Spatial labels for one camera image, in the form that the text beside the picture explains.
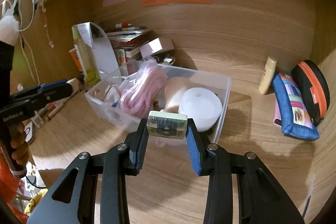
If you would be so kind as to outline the left hand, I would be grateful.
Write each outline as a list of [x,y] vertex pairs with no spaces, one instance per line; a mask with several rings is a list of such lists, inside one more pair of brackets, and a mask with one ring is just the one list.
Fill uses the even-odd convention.
[[22,122],[14,124],[10,127],[11,133],[11,147],[14,152],[11,157],[17,162],[18,165],[25,166],[29,159],[29,147],[26,142],[25,127]]

